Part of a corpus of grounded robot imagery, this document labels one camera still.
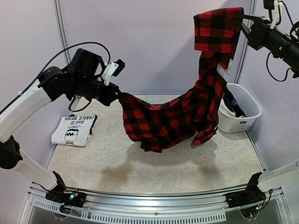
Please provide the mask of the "white and green t-shirt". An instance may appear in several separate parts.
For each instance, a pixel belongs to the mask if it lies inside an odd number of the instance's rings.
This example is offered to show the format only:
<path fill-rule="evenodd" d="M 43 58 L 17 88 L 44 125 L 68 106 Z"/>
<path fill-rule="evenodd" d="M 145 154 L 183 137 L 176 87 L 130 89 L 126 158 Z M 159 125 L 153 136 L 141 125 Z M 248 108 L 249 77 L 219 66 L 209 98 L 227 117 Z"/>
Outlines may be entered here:
<path fill-rule="evenodd" d="M 97 115 L 62 117 L 51 136 L 51 143 L 86 147 L 93 133 Z"/>

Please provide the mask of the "red black plaid flannel shirt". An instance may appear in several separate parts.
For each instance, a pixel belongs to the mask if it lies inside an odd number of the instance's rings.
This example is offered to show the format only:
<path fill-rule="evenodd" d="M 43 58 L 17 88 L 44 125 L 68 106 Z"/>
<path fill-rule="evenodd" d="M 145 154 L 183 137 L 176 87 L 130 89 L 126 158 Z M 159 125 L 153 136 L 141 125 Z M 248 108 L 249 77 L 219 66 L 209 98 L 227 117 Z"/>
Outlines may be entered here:
<path fill-rule="evenodd" d="M 162 152 L 192 138 L 198 146 L 217 131 L 218 109 L 226 80 L 217 71 L 228 68 L 237 48 L 240 28 L 234 16 L 242 7 L 214 9 L 194 16 L 194 48 L 200 51 L 199 77 L 185 94 L 163 104 L 150 104 L 129 93 L 121 93 L 126 134 L 140 142 L 144 151 Z"/>

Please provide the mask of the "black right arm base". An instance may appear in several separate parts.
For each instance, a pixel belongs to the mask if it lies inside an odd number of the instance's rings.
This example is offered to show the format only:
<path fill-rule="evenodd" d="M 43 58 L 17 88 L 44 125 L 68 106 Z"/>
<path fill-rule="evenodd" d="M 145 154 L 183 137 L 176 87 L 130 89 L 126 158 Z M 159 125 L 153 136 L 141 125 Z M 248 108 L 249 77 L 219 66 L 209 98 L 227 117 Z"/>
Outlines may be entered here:
<path fill-rule="evenodd" d="M 262 172 L 253 174 L 247 183 L 245 190 L 227 193 L 224 195 L 225 201 L 228 203 L 229 208 L 255 204 L 259 201 L 262 201 L 263 203 L 255 208 L 256 211 L 260 211 L 269 203 L 273 189 L 268 191 L 269 198 L 266 200 L 265 191 L 258 187 L 259 178 L 261 175 Z"/>

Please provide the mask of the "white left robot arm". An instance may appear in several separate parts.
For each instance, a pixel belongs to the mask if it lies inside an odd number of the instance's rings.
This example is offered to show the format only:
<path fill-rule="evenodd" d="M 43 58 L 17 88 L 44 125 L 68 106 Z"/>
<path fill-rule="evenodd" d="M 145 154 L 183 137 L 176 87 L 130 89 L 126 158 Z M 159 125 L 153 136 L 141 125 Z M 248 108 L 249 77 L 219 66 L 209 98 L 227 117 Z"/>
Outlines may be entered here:
<path fill-rule="evenodd" d="M 40 108 L 55 101 L 61 95 L 69 98 L 79 96 L 96 99 L 109 106 L 117 98 L 118 87 L 110 82 L 124 67 L 115 62 L 104 66 L 103 72 L 95 75 L 90 70 L 74 66 L 63 69 L 50 67 L 41 72 L 29 87 L 0 112 L 0 166 L 23 174 L 41 184 L 60 203 L 69 199 L 69 191 L 59 174 L 44 169 L 26 155 L 13 138 L 13 132 Z"/>

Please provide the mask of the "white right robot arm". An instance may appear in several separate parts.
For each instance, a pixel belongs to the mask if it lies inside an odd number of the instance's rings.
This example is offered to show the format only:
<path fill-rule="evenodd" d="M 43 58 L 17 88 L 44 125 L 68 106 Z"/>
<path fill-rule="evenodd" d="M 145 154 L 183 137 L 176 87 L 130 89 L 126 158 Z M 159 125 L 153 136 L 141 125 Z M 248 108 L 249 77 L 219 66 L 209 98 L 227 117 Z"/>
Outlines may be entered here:
<path fill-rule="evenodd" d="M 238 28 L 244 33 L 248 45 L 259 50 L 268 49 L 274 58 L 282 59 L 292 70 L 293 78 L 299 77 L 299 41 L 281 31 L 276 26 L 271 27 L 271 20 L 267 17 L 239 14 L 234 16 Z M 267 192 L 280 186 L 299 180 L 299 160 L 277 168 L 270 172 L 260 172 L 252 175 L 248 187 L 242 192 L 242 200 L 252 203 L 260 195 L 260 191 Z"/>

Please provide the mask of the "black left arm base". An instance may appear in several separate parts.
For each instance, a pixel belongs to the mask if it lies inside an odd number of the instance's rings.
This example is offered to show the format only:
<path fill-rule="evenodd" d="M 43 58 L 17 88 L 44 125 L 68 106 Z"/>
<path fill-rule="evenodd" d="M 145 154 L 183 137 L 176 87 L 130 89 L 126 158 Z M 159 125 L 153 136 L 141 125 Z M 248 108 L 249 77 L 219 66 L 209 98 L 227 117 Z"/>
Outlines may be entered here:
<path fill-rule="evenodd" d="M 71 193 L 65 193 L 67 187 L 65 186 L 62 177 L 53 171 L 57 179 L 57 186 L 52 190 L 48 190 L 45 198 L 49 201 L 64 204 L 64 206 L 74 206 L 82 208 L 86 201 L 86 193 L 78 190 L 72 190 Z"/>

